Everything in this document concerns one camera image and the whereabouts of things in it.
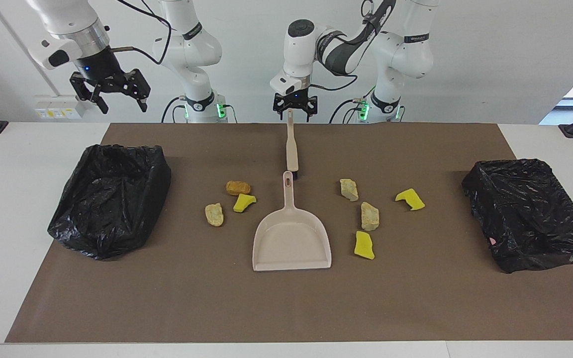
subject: beige dustpan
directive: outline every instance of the beige dustpan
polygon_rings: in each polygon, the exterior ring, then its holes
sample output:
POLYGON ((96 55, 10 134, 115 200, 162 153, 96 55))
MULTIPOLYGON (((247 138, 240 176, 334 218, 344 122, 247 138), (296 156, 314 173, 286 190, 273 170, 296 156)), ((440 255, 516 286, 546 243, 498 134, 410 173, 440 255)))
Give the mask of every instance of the beige dustpan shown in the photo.
POLYGON ((283 175, 285 206, 268 214, 253 239, 253 270, 330 267, 326 229, 312 213, 293 203, 293 173, 283 175))

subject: black plastic bag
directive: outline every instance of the black plastic bag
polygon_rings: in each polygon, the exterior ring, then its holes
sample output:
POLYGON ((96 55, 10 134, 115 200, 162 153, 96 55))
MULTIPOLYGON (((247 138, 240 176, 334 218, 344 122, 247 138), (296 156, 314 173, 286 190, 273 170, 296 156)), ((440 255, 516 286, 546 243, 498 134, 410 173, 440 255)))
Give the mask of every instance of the black plastic bag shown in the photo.
POLYGON ((161 213, 170 177, 159 146, 88 147, 63 189, 48 233, 96 260, 138 249, 161 213))
POLYGON ((573 202, 547 163, 478 162, 462 186, 502 270, 573 264, 573 202))

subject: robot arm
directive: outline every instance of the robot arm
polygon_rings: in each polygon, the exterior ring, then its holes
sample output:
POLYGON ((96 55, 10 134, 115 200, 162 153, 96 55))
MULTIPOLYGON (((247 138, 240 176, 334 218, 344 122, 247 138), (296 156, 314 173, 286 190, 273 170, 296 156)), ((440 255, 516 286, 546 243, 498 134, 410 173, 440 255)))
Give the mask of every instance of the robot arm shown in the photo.
POLYGON ((107 104, 100 93, 118 92, 134 98, 147 110, 150 86, 141 71, 124 72, 109 47, 109 27, 103 26, 88 0, 26 0, 54 39, 44 39, 30 48, 32 57, 51 70, 73 62, 78 68, 70 82, 81 100, 89 100, 107 113, 107 104), (90 91, 86 84, 92 86, 90 91))
POLYGON ((432 69, 430 27, 439 0, 405 0, 404 34, 382 32, 373 41, 377 84, 368 98, 367 120, 386 122, 393 118, 401 99, 405 77, 421 79, 432 69))
MULTIPOLYGON (((277 92, 274 110, 281 113, 286 108, 309 109, 310 103, 305 99, 314 61, 320 61, 334 75, 345 76, 355 70, 370 47, 378 64, 378 79, 368 105, 379 109, 366 111, 368 121, 390 120, 405 77, 420 79, 432 68, 428 38, 437 6, 439 0, 404 0, 403 4, 382 0, 375 11, 364 16, 362 27, 352 39, 332 28, 320 29, 309 20, 291 23, 285 37, 284 67, 270 83, 277 92), (380 32, 396 5, 405 10, 404 36, 380 32)), ((317 99, 313 97, 309 102, 312 99, 316 113, 317 99)))
MULTIPOLYGON (((201 66, 220 62, 222 47, 198 21, 192 0, 161 0, 161 8, 175 34, 161 63, 178 75, 185 90, 186 114, 190 122, 225 121, 221 109, 224 97, 211 88, 209 76, 201 66)), ((164 42, 157 39, 153 52, 161 55, 164 42)))
POLYGON ((291 23, 285 36, 284 67, 271 80, 272 88, 282 96, 308 88, 315 60, 334 75, 352 73, 388 20, 395 3, 396 0, 382 0, 375 12, 364 16, 362 26, 352 39, 339 30, 321 28, 309 20, 291 23))

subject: white wall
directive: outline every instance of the white wall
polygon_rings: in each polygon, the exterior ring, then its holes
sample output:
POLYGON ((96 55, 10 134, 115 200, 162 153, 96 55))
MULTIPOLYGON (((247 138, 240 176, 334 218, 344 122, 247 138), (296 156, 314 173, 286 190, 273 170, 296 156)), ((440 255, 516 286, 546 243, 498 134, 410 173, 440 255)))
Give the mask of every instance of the white wall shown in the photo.
MULTIPOLYGON (((150 50, 165 28, 113 0, 90 0, 111 27, 114 47, 134 45, 150 50)), ((156 1, 148 3, 158 11, 156 1)), ((204 27, 220 39, 223 59, 207 68, 212 84, 236 107, 239 120, 266 122, 272 112, 269 80, 282 65, 282 41, 288 24, 310 18, 352 33, 360 24, 361 0, 197 0, 204 27)), ((443 0, 431 41, 434 70, 408 82, 402 98, 404 120, 437 122, 538 123, 573 87, 573 0, 443 0)), ((0 12, 24 44, 46 36, 39 18, 23 0, 0 0, 0 12)), ((400 26, 400 11, 386 29, 400 26)), ((140 68, 152 86, 150 110, 140 113, 134 100, 105 95, 109 114, 97 109, 84 121, 145 122, 160 118, 164 104, 182 89, 166 68, 136 53, 118 54, 124 70, 140 68)), ((357 70, 359 81, 339 93, 312 90, 320 96, 317 122, 328 120, 336 105, 363 95, 375 83, 374 62, 367 54, 357 70)), ((46 71, 61 94, 73 94, 68 64, 46 71)), ((316 65, 314 82, 336 86, 316 65)), ((0 23, 0 118, 35 120, 35 95, 52 95, 38 70, 0 23)))

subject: brown paper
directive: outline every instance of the brown paper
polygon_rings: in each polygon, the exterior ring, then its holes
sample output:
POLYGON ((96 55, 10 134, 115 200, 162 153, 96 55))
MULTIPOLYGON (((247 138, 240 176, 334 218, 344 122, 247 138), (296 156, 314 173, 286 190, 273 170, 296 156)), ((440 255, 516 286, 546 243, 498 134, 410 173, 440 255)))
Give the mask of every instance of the brown paper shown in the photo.
POLYGON ((330 269, 253 272, 255 229, 283 206, 285 125, 112 124, 104 144, 161 145, 172 183, 144 247, 98 262, 53 243, 7 342, 573 340, 573 266, 500 272, 461 181, 513 159, 496 125, 296 125, 295 205, 317 215, 330 269), (360 200, 339 192, 357 182, 360 200), (229 180, 258 198, 234 213, 229 180), (414 188, 426 208, 395 202, 414 188), (360 202, 376 258, 353 254, 360 202), (225 223, 204 207, 221 202, 225 223))

